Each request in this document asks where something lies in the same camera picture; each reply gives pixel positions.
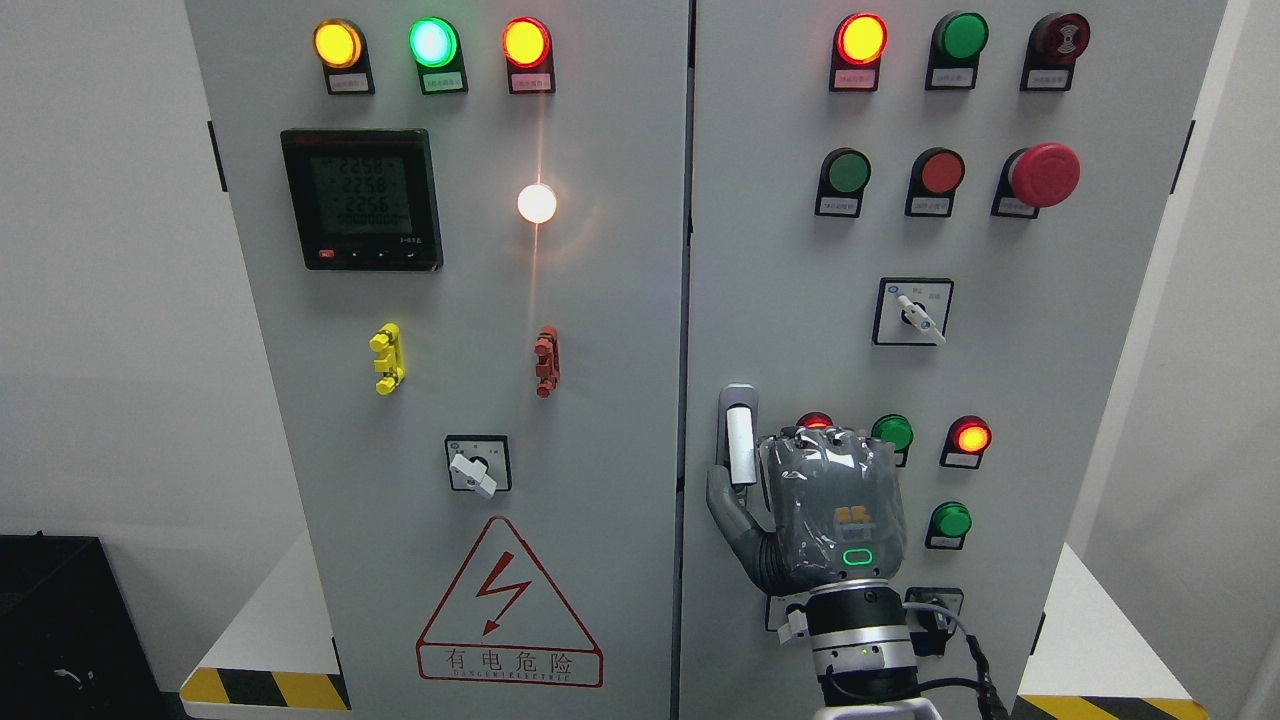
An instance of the green indicator light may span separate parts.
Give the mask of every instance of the green indicator light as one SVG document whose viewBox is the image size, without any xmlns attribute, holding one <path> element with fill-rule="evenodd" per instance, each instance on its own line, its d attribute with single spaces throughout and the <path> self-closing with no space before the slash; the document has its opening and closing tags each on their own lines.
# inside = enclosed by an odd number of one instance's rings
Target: green indicator light
<svg viewBox="0 0 1280 720">
<path fill-rule="evenodd" d="M 858 152 L 845 152 L 831 164 L 827 179 L 840 192 L 858 192 L 872 177 L 872 167 Z"/>
<path fill-rule="evenodd" d="M 911 447 L 915 432 L 911 429 L 911 423 L 906 421 L 906 418 L 901 415 L 884 415 L 872 425 L 872 437 L 892 442 L 899 452 L 904 452 L 908 447 Z"/>
<path fill-rule="evenodd" d="M 987 46 L 989 29 L 978 13 L 954 13 L 942 19 L 938 50 L 952 60 L 972 60 Z"/>
<path fill-rule="evenodd" d="M 440 18 L 422 18 L 408 31 L 408 49 L 425 68 L 443 68 L 458 54 L 458 33 Z"/>
<path fill-rule="evenodd" d="M 876 561 L 876 556 L 872 555 L 872 551 L 865 547 L 851 547 L 846 550 L 844 559 L 845 565 L 849 565 L 850 568 L 861 568 L 863 565 L 870 565 Z"/>
<path fill-rule="evenodd" d="M 933 511 L 933 527 L 943 537 L 961 538 L 973 529 L 973 518 L 964 505 L 948 502 Z"/>
</svg>

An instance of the digital power meter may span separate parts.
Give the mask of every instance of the digital power meter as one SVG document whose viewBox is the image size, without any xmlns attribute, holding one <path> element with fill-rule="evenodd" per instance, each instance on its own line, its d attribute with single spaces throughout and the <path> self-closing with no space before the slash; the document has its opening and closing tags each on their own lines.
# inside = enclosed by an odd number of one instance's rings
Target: digital power meter
<svg viewBox="0 0 1280 720">
<path fill-rule="evenodd" d="M 280 146 L 308 269 L 440 269 L 425 129 L 287 129 Z"/>
</svg>

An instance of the yellow black hazard stripe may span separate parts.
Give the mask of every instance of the yellow black hazard stripe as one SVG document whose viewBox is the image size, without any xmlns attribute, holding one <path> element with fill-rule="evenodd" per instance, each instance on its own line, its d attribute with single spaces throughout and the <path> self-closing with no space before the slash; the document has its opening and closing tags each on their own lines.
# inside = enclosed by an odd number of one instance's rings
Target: yellow black hazard stripe
<svg viewBox="0 0 1280 720">
<path fill-rule="evenodd" d="M 351 710 L 342 675 L 314 673 L 197 667 L 180 696 L 187 702 L 214 705 Z"/>
<path fill-rule="evenodd" d="M 1194 700 L 1018 696 L 1012 720 L 1208 720 Z"/>
</svg>

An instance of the warning label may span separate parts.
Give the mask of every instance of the warning label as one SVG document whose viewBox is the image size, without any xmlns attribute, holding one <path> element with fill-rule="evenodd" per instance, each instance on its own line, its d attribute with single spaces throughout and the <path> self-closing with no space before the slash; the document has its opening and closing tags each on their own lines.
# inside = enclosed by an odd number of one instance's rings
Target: warning label
<svg viewBox="0 0 1280 720">
<path fill-rule="evenodd" d="M 604 653 L 511 520 L 493 516 L 417 641 L 428 680 L 599 688 Z"/>
</svg>

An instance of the white indicator light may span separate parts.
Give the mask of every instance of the white indicator light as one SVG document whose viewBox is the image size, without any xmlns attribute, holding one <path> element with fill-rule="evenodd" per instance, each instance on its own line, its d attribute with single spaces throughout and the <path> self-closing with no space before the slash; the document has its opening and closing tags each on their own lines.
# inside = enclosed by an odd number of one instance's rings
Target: white indicator light
<svg viewBox="0 0 1280 720">
<path fill-rule="evenodd" d="M 556 215 L 556 191 L 540 182 L 526 186 L 516 197 L 516 210 L 521 218 L 540 225 Z"/>
</svg>

